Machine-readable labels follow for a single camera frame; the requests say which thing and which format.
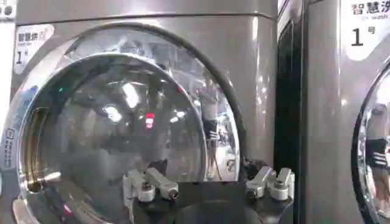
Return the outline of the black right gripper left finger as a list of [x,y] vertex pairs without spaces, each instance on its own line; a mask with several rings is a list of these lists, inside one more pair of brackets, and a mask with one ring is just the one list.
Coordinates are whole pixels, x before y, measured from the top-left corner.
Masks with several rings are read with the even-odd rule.
[[132,169],[124,174],[122,176],[124,203],[130,203],[134,198],[149,203],[154,200],[157,192],[165,200],[176,200],[179,196],[179,185],[165,176],[167,165],[166,159],[154,161],[149,163],[144,172]]

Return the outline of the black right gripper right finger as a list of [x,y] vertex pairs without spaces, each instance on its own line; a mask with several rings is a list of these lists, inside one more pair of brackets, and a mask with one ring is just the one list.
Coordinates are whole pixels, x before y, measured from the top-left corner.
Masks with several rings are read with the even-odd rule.
[[268,192],[277,201],[294,200],[295,173],[290,168],[277,172],[262,160],[245,159],[243,171],[249,198],[257,200]]

